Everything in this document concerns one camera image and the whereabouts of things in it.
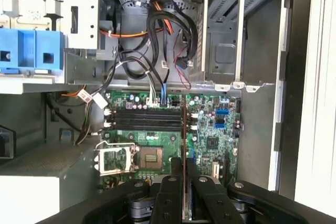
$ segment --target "green circuit board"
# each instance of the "green circuit board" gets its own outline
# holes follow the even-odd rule
[[[186,100],[197,125],[197,132],[187,135],[188,157],[194,158],[200,174],[227,185],[237,174],[240,98],[187,95]]]
[[[176,131],[106,129],[104,139],[111,143],[135,143],[140,147],[134,157],[135,173],[104,177],[104,184],[118,184],[131,178],[142,178],[148,183],[156,176],[170,173],[170,158],[183,155],[182,141],[182,95],[168,95],[167,105],[148,105],[146,92],[115,92],[107,94],[109,109],[123,113],[159,112],[180,113],[180,127]],[[187,140],[186,156],[194,160],[200,174],[214,175],[221,183],[236,179],[240,123],[240,98],[226,95],[187,94],[186,96]],[[119,152],[105,158],[106,168],[123,169],[125,153]]]

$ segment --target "motherboard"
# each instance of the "motherboard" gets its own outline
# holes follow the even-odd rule
[[[170,174],[172,157],[184,155],[200,174],[225,186],[236,179],[240,98],[174,94],[165,105],[159,99],[152,103],[146,92],[110,91],[106,98],[102,136],[104,148],[112,149],[104,152],[103,170],[110,171],[101,174],[105,189],[131,178],[151,184],[156,176]]]

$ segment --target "chipset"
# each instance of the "chipset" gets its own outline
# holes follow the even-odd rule
[[[215,136],[209,136],[206,138],[206,148],[210,150],[218,149],[219,138]]]
[[[162,147],[140,147],[141,169],[162,169]]]

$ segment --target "sata port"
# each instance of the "sata port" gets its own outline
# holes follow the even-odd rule
[[[215,128],[216,129],[224,129],[225,128],[225,124],[224,123],[216,123],[215,124]]]
[[[229,115],[230,110],[217,110],[216,115]]]

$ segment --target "blue drive rail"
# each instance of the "blue drive rail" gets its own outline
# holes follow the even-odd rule
[[[62,70],[64,37],[59,31],[0,29],[0,73]]]

